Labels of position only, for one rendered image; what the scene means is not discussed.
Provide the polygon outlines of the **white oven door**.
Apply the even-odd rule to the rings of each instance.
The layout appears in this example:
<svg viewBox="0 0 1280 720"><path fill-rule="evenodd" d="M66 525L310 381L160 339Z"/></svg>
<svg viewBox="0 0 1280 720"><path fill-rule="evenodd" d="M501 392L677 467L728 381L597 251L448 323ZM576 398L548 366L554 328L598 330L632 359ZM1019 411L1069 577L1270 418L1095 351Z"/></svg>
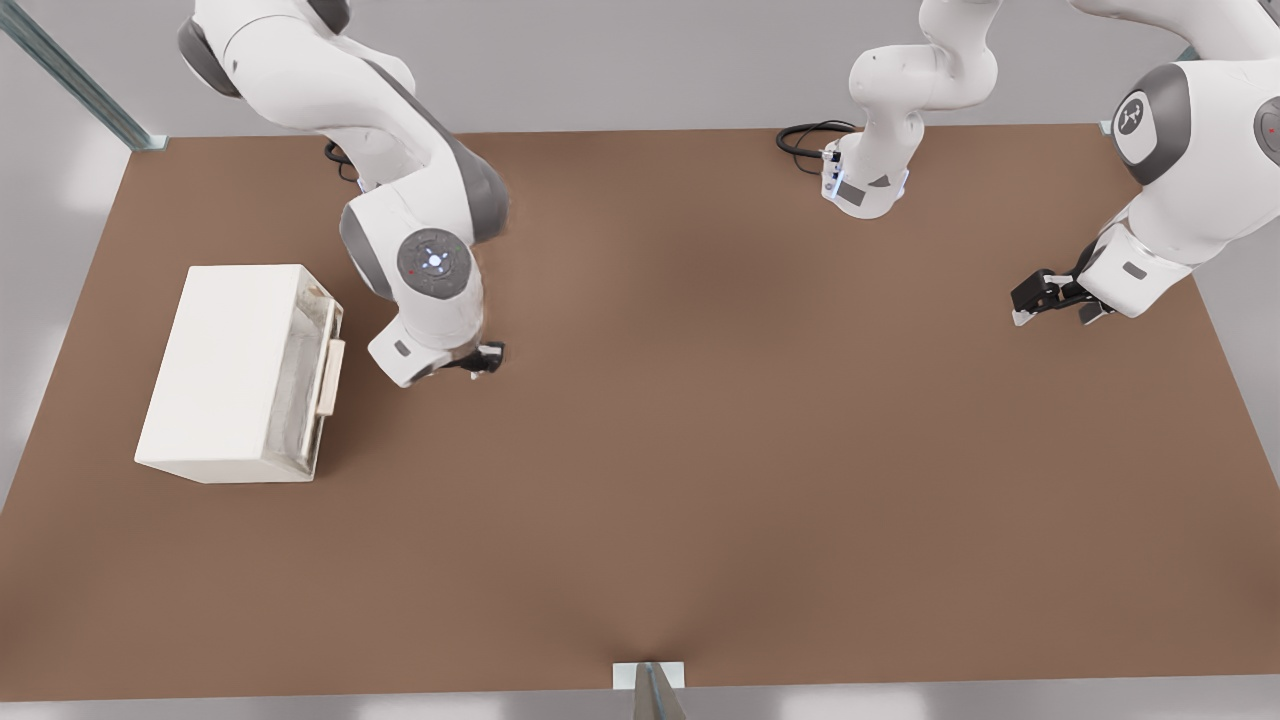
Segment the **white oven door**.
<svg viewBox="0 0 1280 720"><path fill-rule="evenodd" d="M262 447L264 459L291 480L307 482L315 475L324 423L320 398L342 313L317 281L310 275L300 279Z"/></svg>

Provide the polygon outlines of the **white oven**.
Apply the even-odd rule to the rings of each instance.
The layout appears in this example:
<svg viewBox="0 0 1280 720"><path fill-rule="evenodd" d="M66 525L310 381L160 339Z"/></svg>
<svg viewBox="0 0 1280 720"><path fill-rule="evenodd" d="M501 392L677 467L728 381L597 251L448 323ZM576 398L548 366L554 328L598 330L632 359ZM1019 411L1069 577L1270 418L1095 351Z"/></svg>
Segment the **white oven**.
<svg viewBox="0 0 1280 720"><path fill-rule="evenodd" d="M305 483L262 447L291 306L307 275L317 281L300 264L188 269L138 464L202 484Z"/></svg>

